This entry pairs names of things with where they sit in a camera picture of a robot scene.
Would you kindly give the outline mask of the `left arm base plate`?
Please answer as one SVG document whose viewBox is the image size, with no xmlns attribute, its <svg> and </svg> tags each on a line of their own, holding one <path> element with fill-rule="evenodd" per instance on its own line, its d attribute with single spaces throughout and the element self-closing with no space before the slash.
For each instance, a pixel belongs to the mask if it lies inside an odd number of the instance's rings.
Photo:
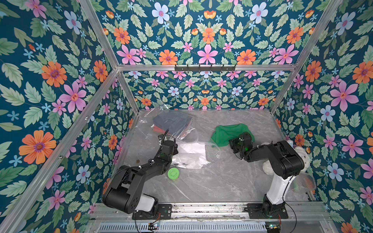
<svg viewBox="0 0 373 233">
<path fill-rule="evenodd" d="M 168 220 L 171 219 L 173 206 L 171 204 L 156 204 L 151 211 L 136 211 L 132 220 Z"/>
</svg>

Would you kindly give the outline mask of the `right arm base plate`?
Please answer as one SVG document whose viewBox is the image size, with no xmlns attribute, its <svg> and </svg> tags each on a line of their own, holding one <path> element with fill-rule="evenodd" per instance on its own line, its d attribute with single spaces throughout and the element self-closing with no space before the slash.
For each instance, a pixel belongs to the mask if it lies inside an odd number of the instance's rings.
<svg viewBox="0 0 373 233">
<path fill-rule="evenodd" d="M 272 205 L 270 203 L 248 203 L 244 212 L 250 219 L 288 219 L 285 204 Z"/>
</svg>

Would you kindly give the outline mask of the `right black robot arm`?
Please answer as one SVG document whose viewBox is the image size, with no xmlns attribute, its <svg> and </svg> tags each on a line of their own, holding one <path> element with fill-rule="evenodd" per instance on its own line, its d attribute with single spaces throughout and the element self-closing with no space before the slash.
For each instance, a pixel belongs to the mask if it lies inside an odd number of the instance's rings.
<svg viewBox="0 0 373 233">
<path fill-rule="evenodd" d="M 253 146 L 253 140 L 248 132 L 228 140 L 234 154 L 239 159 L 250 162 L 268 160 L 274 171 L 273 181 L 263 199 L 263 207 L 273 211 L 285 204 L 285 196 L 293 180 L 304 169 L 305 163 L 301 156 L 287 141 L 279 141 L 261 146 Z"/>
</svg>

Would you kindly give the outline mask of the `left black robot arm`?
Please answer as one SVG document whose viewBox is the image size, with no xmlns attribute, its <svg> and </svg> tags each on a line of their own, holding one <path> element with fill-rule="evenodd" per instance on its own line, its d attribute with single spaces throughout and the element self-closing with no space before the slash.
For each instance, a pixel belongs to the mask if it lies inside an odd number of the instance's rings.
<svg viewBox="0 0 373 233">
<path fill-rule="evenodd" d="M 158 212 L 158 199 L 143 194 L 145 182 L 149 179 L 165 174 L 171 164 L 173 156 L 178 154 L 178 144 L 169 130 L 161 136 L 160 147 L 153 159 L 148 163 L 129 167 L 121 166 L 106 182 L 103 189 L 103 204 L 127 214 L 143 212 L 155 216 Z"/>
</svg>

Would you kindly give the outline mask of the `clear vacuum bag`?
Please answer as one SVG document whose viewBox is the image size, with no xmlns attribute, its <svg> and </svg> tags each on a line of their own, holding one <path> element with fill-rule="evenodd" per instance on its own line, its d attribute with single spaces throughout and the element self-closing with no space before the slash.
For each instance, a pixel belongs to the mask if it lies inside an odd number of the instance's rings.
<svg viewBox="0 0 373 233">
<path fill-rule="evenodd" d="M 198 134 L 189 134 L 177 139 L 178 154 L 173 156 L 172 163 L 179 168 L 199 170 L 216 163 L 220 158 L 220 148 L 216 143 Z"/>
</svg>

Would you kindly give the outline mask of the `green tank top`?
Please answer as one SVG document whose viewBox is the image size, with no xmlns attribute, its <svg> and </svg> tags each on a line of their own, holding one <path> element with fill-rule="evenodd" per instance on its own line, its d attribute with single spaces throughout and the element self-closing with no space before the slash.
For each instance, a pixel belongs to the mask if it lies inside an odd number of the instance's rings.
<svg viewBox="0 0 373 233">
<path fill-rule="evenodd" d="M 211 136 L 211 140 L 218 147 L 225 147 L 229 144 L 229 140 L 238 138 L 243 133 L 249 133 L 252 137 L 252 141 L 255 142 L 255 137 L 245 124 L 234 124 L 226 126 L 218 126 L 215 128 L 215 132 Z"/>
</svg>

